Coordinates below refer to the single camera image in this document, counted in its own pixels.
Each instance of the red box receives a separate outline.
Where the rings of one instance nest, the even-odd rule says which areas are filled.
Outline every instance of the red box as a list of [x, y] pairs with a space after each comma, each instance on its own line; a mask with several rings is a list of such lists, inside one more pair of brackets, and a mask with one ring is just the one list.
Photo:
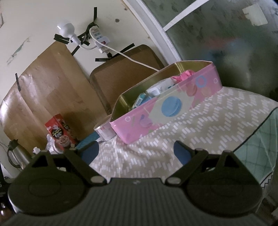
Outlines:
[[51, 118], [45, 126], [62, 150], [75, 147], [77, 143], [76, 136], [60, 114]]

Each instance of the kettle handle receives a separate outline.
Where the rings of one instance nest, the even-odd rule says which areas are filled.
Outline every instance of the kettle handle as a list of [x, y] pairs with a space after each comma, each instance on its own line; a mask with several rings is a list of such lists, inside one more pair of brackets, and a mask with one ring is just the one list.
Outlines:
[[8, 148], [7, 157], [8, 157], [8, 160], [9, 160], [10, 164], [11, 164], [13, 167], [15, 167], [15, 168], [20, 168], [20, 165], [15, 165], [15, 164], [12, 162], [12, 160], [11, 160], [11, 158], [10, 158], [10, 156], [9, 156], [9, 151], [11, 151], [11, 149]]

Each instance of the ribbed black plastic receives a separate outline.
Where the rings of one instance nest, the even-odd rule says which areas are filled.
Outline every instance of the ribbed black plastic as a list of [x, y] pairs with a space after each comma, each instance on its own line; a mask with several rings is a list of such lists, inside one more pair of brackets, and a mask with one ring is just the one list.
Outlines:
[[190, 203], [180, 188], [168, 187], [160, 179], [112, 179], [106, 186], [91, 188], [80, 204], [65, 213], [48, 217], [19, 213], [4, 224], [22, 225], [266, 226], [253, 214], [220, 218], [204, 213]]

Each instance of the cardboard sheet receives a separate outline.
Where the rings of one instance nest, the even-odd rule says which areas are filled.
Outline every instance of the cardboard sheet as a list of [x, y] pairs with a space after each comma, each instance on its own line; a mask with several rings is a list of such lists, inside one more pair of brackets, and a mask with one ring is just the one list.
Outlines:
[[[135, 47], [125, 52], [125, 55], [158, 70], [164, 68], [152, 49], [146, 45]], [[123, 92], [155, 72], [120, 55], [94, 69], [90, 75], [90, 83], [97, 91], [107, 114], [111, 114]]]
[[66, 45], [54, 42], [19, 77], [0, 105], [0, 121], [9, 139], [29, 152], [44, 149], [44, 124], [61, 114], [84, 139], [106, 111]]

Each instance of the white patterned bedsheet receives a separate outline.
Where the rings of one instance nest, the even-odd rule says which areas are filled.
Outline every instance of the white patterned bedsheet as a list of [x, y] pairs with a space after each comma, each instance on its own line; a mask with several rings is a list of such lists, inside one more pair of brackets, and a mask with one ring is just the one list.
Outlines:
[[132, 144], [124, 144], [118, 136], [100, 144], [90, 166], [108, 180], [159, 177], [164, 181], [182, 166], [173, 152], [176, 140], [211, 154], [233, 151], [276, 107], [277, 102], [259, 94], [223, 87], [188, 113]]

